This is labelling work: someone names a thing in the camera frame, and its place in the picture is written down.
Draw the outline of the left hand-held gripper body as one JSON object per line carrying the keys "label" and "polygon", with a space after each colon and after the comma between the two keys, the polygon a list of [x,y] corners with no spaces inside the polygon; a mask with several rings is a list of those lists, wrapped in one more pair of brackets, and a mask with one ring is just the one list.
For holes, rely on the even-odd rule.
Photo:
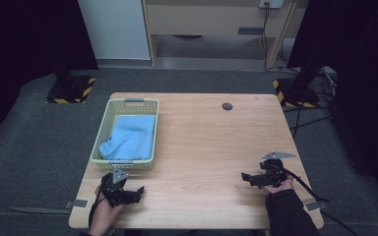
{"label": "left hand-held gripper body", "polygon": [[112,207],[123,205],[122,199],[124,197],[134,196],[133,192],[123,189],[127,178],[128,174],[118,168],[113,169],[102,177],[100,189]]}

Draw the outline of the black curtain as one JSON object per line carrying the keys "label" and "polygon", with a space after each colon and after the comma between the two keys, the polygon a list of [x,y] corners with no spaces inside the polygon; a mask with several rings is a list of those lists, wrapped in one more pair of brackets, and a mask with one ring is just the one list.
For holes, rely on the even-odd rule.
{"label": "black curtain", "polygon": [[23,85],[97,68],[79,0],[0,0],[0,125]]}
{"label": "black curtain", "polygon": [[378,181],[378,0],[309,0],[288,65],[303,87],[323,66],[337,73],[329,109],[354,166]]}

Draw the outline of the white cabinet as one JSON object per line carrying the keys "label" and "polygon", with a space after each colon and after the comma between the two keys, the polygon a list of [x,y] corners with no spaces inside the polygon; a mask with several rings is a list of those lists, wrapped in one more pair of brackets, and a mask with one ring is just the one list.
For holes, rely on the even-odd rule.
{"label": "white cabinet", "polygon": [[150,60],[142,0],[79,0],[96,59]]}

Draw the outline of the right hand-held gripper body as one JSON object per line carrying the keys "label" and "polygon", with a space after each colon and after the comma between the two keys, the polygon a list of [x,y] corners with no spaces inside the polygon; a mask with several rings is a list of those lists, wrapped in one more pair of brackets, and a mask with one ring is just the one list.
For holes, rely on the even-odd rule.
{"label": "right hand-held gripper body", "polygon": [[265,170],[265,179],[261,186],[272,186],[274,188],[280,186],[287,178],[284,173],[283,158],[296,157],[295,153],[279,152],[272,150],[264,154],[264,161],[260,163],[260,168]]}

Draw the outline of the white power strip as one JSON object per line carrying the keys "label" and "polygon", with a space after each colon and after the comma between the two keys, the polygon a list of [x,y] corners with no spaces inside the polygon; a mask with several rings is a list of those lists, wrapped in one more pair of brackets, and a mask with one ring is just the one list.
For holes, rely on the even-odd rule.
{"label": "white power strip", "polygon": [[262,9],[280,9],[284,4],[284,0],[260,0],[259,7]]}

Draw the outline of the person's right hand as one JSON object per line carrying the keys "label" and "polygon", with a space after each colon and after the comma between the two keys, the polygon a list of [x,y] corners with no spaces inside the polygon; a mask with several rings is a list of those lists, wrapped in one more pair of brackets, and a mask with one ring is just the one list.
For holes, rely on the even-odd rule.
{"label": "person's right hand", "polygon": [[293,190],[293,177],[288,176],[280,186],[272,187],[272,186],[265,186],[264,190],[267,191],[269,194],[275,194],[285,190]]}

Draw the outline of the pale green plastic basket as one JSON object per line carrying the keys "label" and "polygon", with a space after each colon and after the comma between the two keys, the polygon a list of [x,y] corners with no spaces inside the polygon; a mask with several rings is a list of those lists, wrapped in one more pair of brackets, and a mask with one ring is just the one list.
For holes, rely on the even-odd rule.
{"label": "pale green plastic basket", "polygon": [[[99,125],[99,129],[94,141],[94,147],[90,156],[90,161],[96,164],[100,169],[110,169],[118,166],[121,169],[130,170],[149,170],[153,168],[156,136],[158,127],[158,108],[159,101],[149,98],[114,98],[110,99]],[[99,153],[99,146],[108,140],[111,135],[115,121],[122,115],[155,115],[156,127],[153,141],[152,157],[146,160],[107,160]]]}

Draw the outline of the hazard striped stand base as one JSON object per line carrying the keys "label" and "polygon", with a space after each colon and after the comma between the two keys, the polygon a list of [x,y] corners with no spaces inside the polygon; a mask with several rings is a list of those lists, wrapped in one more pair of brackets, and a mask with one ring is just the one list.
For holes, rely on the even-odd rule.
{"label": "hazard striped stand base", "polygon": [[47,103],[83,103],[87,100],[95,83],[91,76],[70,76],[67,80],[56,80],[46,96]]}
{"label": "hazard striped stand base", "polygon": [[320,106],[320,100],[314,89],[295,88],[294,79],[273,80],[273,87],[281,106],[313,108]]}

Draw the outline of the person's left hand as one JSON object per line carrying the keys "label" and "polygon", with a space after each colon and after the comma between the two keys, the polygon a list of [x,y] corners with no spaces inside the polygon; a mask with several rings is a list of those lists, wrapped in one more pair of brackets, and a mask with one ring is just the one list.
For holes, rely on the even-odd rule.
{"label": "person's left hand", "polygon": [[97,205],[94,210],[92,224],[89,232],[104,233],[107,232],[117,221],[124,205],[112,207],[109,201],[104,197],[103,193],[96,187],[94,191],[96,195]]}

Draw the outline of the light blue cloth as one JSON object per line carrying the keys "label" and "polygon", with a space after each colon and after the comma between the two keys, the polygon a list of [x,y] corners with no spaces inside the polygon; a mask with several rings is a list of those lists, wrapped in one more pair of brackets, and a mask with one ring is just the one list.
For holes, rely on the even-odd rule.
{"label": "light blue cloth", "polygon": [[155,115],[122,115],[98,150],[107,160],[146,160],[152,157]]}

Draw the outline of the grey tape piece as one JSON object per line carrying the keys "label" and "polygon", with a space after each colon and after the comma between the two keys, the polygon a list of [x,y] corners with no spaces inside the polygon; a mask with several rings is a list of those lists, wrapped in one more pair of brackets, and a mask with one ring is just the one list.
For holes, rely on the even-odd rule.
{"label": "grey tape piece", "polygon": [[73,200],[67,201],[64,205],[65,208],[72,209],[73,207],[86,207],[87,206],[86,200]]}
{"label": "grey tape piece", "polygon": [[327,206],[327,203],[324,201],[315,201],[311,203],[307,203],[305,205],[309,211],[315,210],[315,209],[323,209]]}

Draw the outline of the grey desk label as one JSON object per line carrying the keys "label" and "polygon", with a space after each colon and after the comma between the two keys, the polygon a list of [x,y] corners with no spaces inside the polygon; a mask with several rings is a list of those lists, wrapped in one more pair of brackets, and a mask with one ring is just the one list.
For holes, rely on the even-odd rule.
{"label": "grey desk label", "polygon": [[240,27],[237,33],[240,35],[261,35],[264,31],[263,28]]}

